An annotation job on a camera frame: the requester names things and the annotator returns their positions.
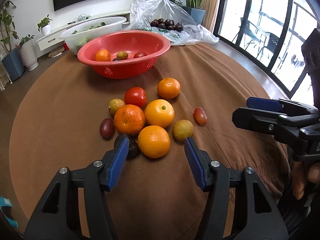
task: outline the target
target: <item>clear plastic bag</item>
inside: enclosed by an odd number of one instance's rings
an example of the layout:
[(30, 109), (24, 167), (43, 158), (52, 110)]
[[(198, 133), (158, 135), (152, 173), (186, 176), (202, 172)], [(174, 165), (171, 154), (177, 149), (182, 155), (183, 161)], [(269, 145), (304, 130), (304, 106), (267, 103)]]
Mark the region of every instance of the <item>clear plastic bag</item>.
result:
[[(219, 38), (209, 30), (198, 25), (185, 10), (169, 0), (133, 0), (130, 11), (132, 23), (127, 30), (159, 33), (166, 37), (172, 46), (198, 42), (217, 43), (219, 41)], [(159, 18), (174, 20), (175, 23), (181, 22), (184, 30), (180, 33), (151, 27), (149, 22)]]

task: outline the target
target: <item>drawer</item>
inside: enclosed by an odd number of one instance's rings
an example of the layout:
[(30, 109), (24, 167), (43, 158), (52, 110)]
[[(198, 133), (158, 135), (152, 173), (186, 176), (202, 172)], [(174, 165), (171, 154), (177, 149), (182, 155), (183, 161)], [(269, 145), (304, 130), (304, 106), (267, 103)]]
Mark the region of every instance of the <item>drawer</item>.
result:
[(62, 42), (63, 40), (60, 40), (59, 37), (64, 31), (65, 30), (63, 29), (61, 31), (53, 33), (53, 34), (43, 38), (42, 40), (38, 41), (40, 50), (47, 49), (47, 48), (51, 47), (54, 44)]

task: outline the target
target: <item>bolt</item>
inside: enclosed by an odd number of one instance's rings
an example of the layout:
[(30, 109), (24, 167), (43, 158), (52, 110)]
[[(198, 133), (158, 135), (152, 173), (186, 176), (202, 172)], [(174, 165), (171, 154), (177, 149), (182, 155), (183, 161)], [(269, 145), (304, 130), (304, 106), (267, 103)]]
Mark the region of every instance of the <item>bolt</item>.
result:
[(213, 167), (219, 167), (220, 166), (220, 162), (218, 162), (218, 161), (212, 161), (211, 162), (211, 165), (213, 166)]
[(65, 174), (65, 173), (68, 172), (68, 168), (63, 167), (63, 168), (61, 168), (61, 169), (59, 170), (59, 172), (60, 172), (61, 174)]
[(102, 166), (102, 161), (95, 161), (95, 162), (93, 163), (93, 166), (95, 166), (95, 167), (101, 167), (101, 166)]
[(273, 129), (274, 129), (273, 124), (269, 124), (268, 125), (268, 131), (271, 132), (271, 131), (273, 131)]
[(251, 168), (251, 167), (246, 167), (246, 168), (245, 168), (245, 171), (246, 171), (247, 173), (249, 173), (249, 174), (254, 173), (254, 169)]
[(305, 134), (309, 134), (310, 132), (304, 128), (300, 129), (301, 132), (305, 133)]

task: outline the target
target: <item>orange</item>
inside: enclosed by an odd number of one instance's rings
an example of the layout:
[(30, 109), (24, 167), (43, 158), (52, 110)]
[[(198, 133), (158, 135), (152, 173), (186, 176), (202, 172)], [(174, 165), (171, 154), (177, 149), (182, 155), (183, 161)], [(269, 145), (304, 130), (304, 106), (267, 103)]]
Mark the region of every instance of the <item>orange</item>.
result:
[(146, 119), (140, 107), (126, 105), (118, 109), (114, 122), (119, 133), (137, 135), (143, 129)]
[(180, 83), (174, 78), (165, 78), (159, 82), (157, 90), (159, 96), (169, 100), (180, 93)]
[(148, 124), (167, 128), (173, 122), (174, 109), (168, 101), (157, 99), (147, 105), (145, 116)]
[(110, 52), (106, 49), (99, 50), (96, 54), (95, 61), (110, 61), (111, 55)]
[(147, 157), (160, 158), (170, 149), (170, 138), (165, 129), (151, 125), (143, 128), (138, 136), (140, 151)]

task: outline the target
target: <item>red colander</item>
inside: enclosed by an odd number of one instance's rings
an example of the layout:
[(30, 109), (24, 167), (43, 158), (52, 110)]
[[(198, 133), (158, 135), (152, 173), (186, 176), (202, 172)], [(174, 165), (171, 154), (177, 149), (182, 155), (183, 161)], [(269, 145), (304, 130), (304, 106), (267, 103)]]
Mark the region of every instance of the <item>red colander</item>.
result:
[[(94, 61), (96, 53), (106, 49), (111, 54), (111, 61)], [(158, 57), (170, 49), (170, 41), (162, 35), (147, 31), (120, 31), (101, 36), (85, 44), (78, 52), (78, 60), (91, 66), (99, 75), (123, 79), (138, 76), (157, 61)], [(112, 61), (118, 52), (126, 51), (127, 60)], [(133, 58), (137, 52), (147, 56)]]

